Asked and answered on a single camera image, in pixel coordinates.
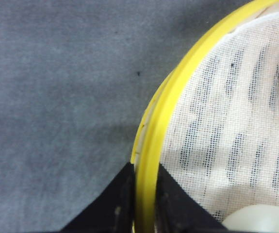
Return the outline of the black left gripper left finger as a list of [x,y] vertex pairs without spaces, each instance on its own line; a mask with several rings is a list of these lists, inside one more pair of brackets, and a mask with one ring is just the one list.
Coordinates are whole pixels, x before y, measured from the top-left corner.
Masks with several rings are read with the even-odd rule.
[[103,192],[62,233],[131,233],[134,220],[134,165],[126,163]]

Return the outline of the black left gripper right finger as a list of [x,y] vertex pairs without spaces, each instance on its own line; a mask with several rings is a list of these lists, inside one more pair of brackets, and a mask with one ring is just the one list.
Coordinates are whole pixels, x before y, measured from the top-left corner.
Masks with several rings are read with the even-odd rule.
[[194,201],[159,165],[156,201],[158,233],[228,233],[229,230]]

